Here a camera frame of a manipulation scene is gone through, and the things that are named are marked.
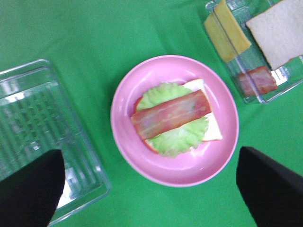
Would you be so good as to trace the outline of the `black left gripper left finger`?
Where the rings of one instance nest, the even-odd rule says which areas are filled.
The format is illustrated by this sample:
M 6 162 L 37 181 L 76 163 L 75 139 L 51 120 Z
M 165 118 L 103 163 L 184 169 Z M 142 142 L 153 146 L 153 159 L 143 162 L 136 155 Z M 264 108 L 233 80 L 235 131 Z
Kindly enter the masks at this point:
M 52 149 L 0 183 L 2 227 L 46 227 L 65 184 L 62 152 Z

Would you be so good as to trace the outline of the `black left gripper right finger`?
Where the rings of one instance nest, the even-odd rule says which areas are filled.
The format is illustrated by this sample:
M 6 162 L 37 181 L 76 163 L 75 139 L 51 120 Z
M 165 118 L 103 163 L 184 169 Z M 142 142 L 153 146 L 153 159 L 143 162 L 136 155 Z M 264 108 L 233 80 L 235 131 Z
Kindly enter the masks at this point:
M 236 184 L 259 227 L 303 225 L 303 177 L 253 147 L 242 147 Z

